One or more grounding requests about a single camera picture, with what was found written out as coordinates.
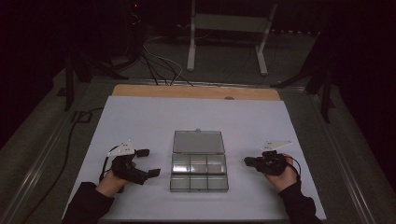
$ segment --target clear plastic organizer box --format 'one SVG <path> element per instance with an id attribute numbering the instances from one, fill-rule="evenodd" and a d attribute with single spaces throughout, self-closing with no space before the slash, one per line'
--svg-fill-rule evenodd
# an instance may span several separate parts
<path id="1" fill-rule="evenodd" d="M 173 152 L 171 191 L 227 192 L 221 132 L 175 131 Z"/>

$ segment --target floor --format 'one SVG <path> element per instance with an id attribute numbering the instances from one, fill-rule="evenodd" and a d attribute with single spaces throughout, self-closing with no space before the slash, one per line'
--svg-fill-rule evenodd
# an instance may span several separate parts
<path id="1" fill-rule="evenodd" d="M 150 64 L 160 75 L 154 75 L 160 85 L 170 84 L 175 73 L 166 69 L 167 65 L 158 57 L 169 62 L 177 76 L 181 72 L 174 85 L 269 88 L 269 85 L 299 72 L 315 39 L 310 35 L 271 33 L 264 49 L 269 69 L 267 77 L 259 73 L 252 39 L 249 38 L 208 34 L 206 38 L 198 39 L 193 72 L 186 71 L 188 38 L 153 35 L 145 47 L 148 51 L 146 56 L 152 60 L 149 61 Z M 54 79 L 54 89 L 0 151 L 0 176 L 6 180 L 0 183 L 0 215 L 12 220 L 4 223 L 61 223 L 70 190 L 101 111 L 93 111 L 90 122 L 78 123 L 74 127 L 70 120 L 76 111 L 104 106 L 107 96 L 119 83 L 155 85 L 146 63 L 140 58 L 132 66 L 121 69 L 120 74 L 128 77 L 128 80 L 115 80 L 103 76 L 100 71 L 94 71 L 91 83 L 77 82 L 76 101 L 69 112 L 64 112 L 64 97 L 57 96 L 59 89 L 64 87 L 64 71 Z M 290 112 L 318 187 L 328 217 L 324 223 L 395 223 L 396 195 L 348 113 L 337 87 L 332 87 L 334 108 L 330 109 L 331 123 L 327 124 L 318 112 L 320 94 L 304 93 L 308 80 L 309 78 L 299 80 L 279 90 L 279 94 Z M 44 160 L 37 164 L 36 158 L 39 157 L 44 157 Z M 59 181 L 35 209 L 35 205 L 47 194 L 61 172 L 64 163 L 65 169 Z M 31 182 L 23 185 L 26 176 L 31 177 L 28 178 Z M 271 223 L 289 222 L 284 220 Z"/>

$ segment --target person's right hand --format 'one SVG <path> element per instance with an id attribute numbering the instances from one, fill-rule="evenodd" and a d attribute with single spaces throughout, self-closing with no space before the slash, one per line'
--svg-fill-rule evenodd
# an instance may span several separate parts
<path id="1" fill-rule="evenodd" d="M 286 162 L 293 165 L 293 159 L 289 155 L 283 155 L 286 157 Z M 277 192 L 297 182 L 297 174 L 289 166 L 286 167 L 281 175 L 265 175 L 265 177 L 274 185 Z"/>

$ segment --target transparent lid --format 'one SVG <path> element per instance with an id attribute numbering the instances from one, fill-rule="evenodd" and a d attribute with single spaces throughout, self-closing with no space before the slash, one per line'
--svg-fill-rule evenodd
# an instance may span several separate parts
<path id="1" fill-rule="evenodd" d="M 224 154 L 221 132 L 175 131 L 175 153 L 190 154 Z"/>

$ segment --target dark sweater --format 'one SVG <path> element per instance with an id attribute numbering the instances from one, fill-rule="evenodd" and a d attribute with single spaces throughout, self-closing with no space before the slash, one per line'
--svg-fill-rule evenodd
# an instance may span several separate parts
<path id="1" fill-rule="evenodd" d="M 95 190 L 90 182 L 82 182 L 72 202 L 67 207 L 63 224 L 95 224 L 104 216 L 114 202 Z M 317 224 L 316 207 L 311 198 L 301 193 L 301 182 L 297 182 L 279 192 L 291 224 Z"/>

